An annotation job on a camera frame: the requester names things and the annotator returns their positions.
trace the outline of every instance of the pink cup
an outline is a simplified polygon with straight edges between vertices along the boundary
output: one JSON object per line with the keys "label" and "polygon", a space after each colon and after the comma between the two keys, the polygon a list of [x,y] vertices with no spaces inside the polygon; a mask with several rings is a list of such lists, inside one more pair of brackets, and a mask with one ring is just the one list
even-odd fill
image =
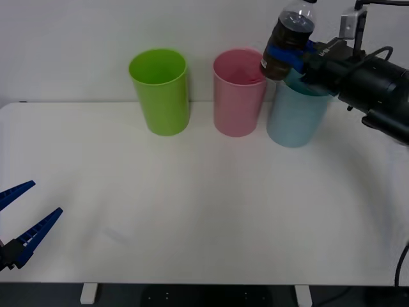
{"label": "pink cup", "polygon": [[246,136],[254,131],[266,91],[259,70],[263,56],[252,49],[232,49],[213,64],[214,123],[227,136]]}

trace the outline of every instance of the white table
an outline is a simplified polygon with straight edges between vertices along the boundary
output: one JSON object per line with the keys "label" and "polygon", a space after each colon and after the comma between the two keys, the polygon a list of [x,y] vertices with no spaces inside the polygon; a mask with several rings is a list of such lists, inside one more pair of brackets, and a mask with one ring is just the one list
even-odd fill
{"label": "white table", "polygon": [[[392,285],[409,239],[409,154],[334,102],[309,145],[220,134],[212,103],[181,134],[150,133],[137,103],[0,110],[3,242],[56,207],[27,265],[0,281]],[[409,285],[409,262],[401,284]]]}

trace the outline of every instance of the plastic cup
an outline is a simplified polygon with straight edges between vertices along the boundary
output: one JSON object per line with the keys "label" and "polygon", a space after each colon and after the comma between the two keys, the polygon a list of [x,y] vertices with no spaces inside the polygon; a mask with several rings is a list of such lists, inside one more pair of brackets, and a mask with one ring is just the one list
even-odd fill
{"label": "plastic cup", "polygon": [[310,142],[332,99],[326,93],[308,89],[295,74],[291,73],[286,83],[277,85],[277,95],[267,123],[270,138],[291,148]]}
{"label": "plastic cup", "polygon": [[252,49],[232,49],[213,64],[214,124],[227,136],[250,134],[257,120],[266,90],[259,71],[263,56]]}
{"label": "plastic cup", "polygon": [[169,49],[152,49],[136,56],[129,74],[148,128],[160,136],[173,136],[189,123],[187,64]]}

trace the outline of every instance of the table leg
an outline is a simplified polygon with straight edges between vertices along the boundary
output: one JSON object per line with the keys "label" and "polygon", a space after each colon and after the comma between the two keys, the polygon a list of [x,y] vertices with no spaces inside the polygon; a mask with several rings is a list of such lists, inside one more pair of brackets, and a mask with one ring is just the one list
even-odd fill
{"label": "table leg", "polygon": [[81,304],[93,304],[95,303],[96,290],[98,289],[98,283],[85,283],[82,288],[80,302]]}
{"label": "table leg", "polygon": [[313,305],[309,286],[295,286],[295,294],[297,295],[299,307],[311,307]]}

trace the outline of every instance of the black cable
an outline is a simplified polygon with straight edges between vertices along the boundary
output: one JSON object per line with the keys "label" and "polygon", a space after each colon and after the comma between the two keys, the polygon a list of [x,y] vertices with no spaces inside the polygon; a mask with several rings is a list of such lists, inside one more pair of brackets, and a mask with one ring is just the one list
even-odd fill
{"label": "black cable", "polygon": [[342,292],[341,292],[340,294],[338,294],[337,296],[334,296],[334,297],[332,297],[332,298],[330,298],[330,299],[327,299],[327,300],[321,302],[320,304],[317,304],[317,305],[314,305],[314,304],[313,304],[313,307],[323,307],[323,306],[325,306],[326,304],[332,303],[332,302],[334,302],[334,301],[336,301],[336,300],[342,298],[344,295],[348,294],[348,292],[351,291],[351,290],[352,290],[352,287],[347,287],[344,291],[342,291]]}
{"label": "black cable", "polygon": [[382,5],[396,5],[409,6],[409,1],[393,1],[393,0],[363,0],[362,4],[382,4]]}
{"label": "black cable", "polygon": [[399,258],[399,261],[397,262],[396,271],[395,271],[395,287],[399,286],[399,277],[401,275],[403,260],[405,260],[405,257],[408,251],[409,251],[409,243],[403,249],[402,254]]}
{"label": "black cable", "polygon": [[348,69],[347,72],[338,80],[338,83],[340,84],[345,78],[347,78],[350,74],[356,71],[356,69],[360,68],[364,63],[368,62],[369,60],[375,58],[377,55],[385,51],[388,51],[388,54],[386,55],[385,58],[385,61],[388,61],[392,56],[392,53],[394,52],[394,49],[391,46],[385,46],[381,49],[378,49],[375,52],[372,52],[371,54],[368,54],[362,61],[358,62],[357,64],[353,65],[350,69]]}

